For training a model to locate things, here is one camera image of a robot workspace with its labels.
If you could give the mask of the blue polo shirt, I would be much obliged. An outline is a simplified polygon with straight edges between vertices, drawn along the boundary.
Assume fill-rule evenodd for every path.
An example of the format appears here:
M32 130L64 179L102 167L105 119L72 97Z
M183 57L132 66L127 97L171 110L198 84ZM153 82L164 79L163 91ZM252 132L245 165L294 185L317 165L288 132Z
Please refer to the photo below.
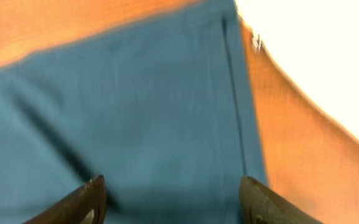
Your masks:
M240 223L266 174L233 1L183 10L0 68L0 223L96 175L106 223Z

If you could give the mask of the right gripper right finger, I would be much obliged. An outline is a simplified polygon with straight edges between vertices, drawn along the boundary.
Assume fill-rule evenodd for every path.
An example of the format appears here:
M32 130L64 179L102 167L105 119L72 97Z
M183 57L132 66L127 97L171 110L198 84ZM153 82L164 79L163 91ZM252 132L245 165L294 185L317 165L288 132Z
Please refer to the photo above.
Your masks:
M322 224L252 177L243 177L239 200L244 223Z

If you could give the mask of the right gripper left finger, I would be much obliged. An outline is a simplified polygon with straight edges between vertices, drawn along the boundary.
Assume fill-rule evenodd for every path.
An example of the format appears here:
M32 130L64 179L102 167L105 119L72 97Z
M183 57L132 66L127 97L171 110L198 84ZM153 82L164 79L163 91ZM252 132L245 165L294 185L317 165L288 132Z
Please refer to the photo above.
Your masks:
M99 175L25 224L103 224L105 216L105 180Z

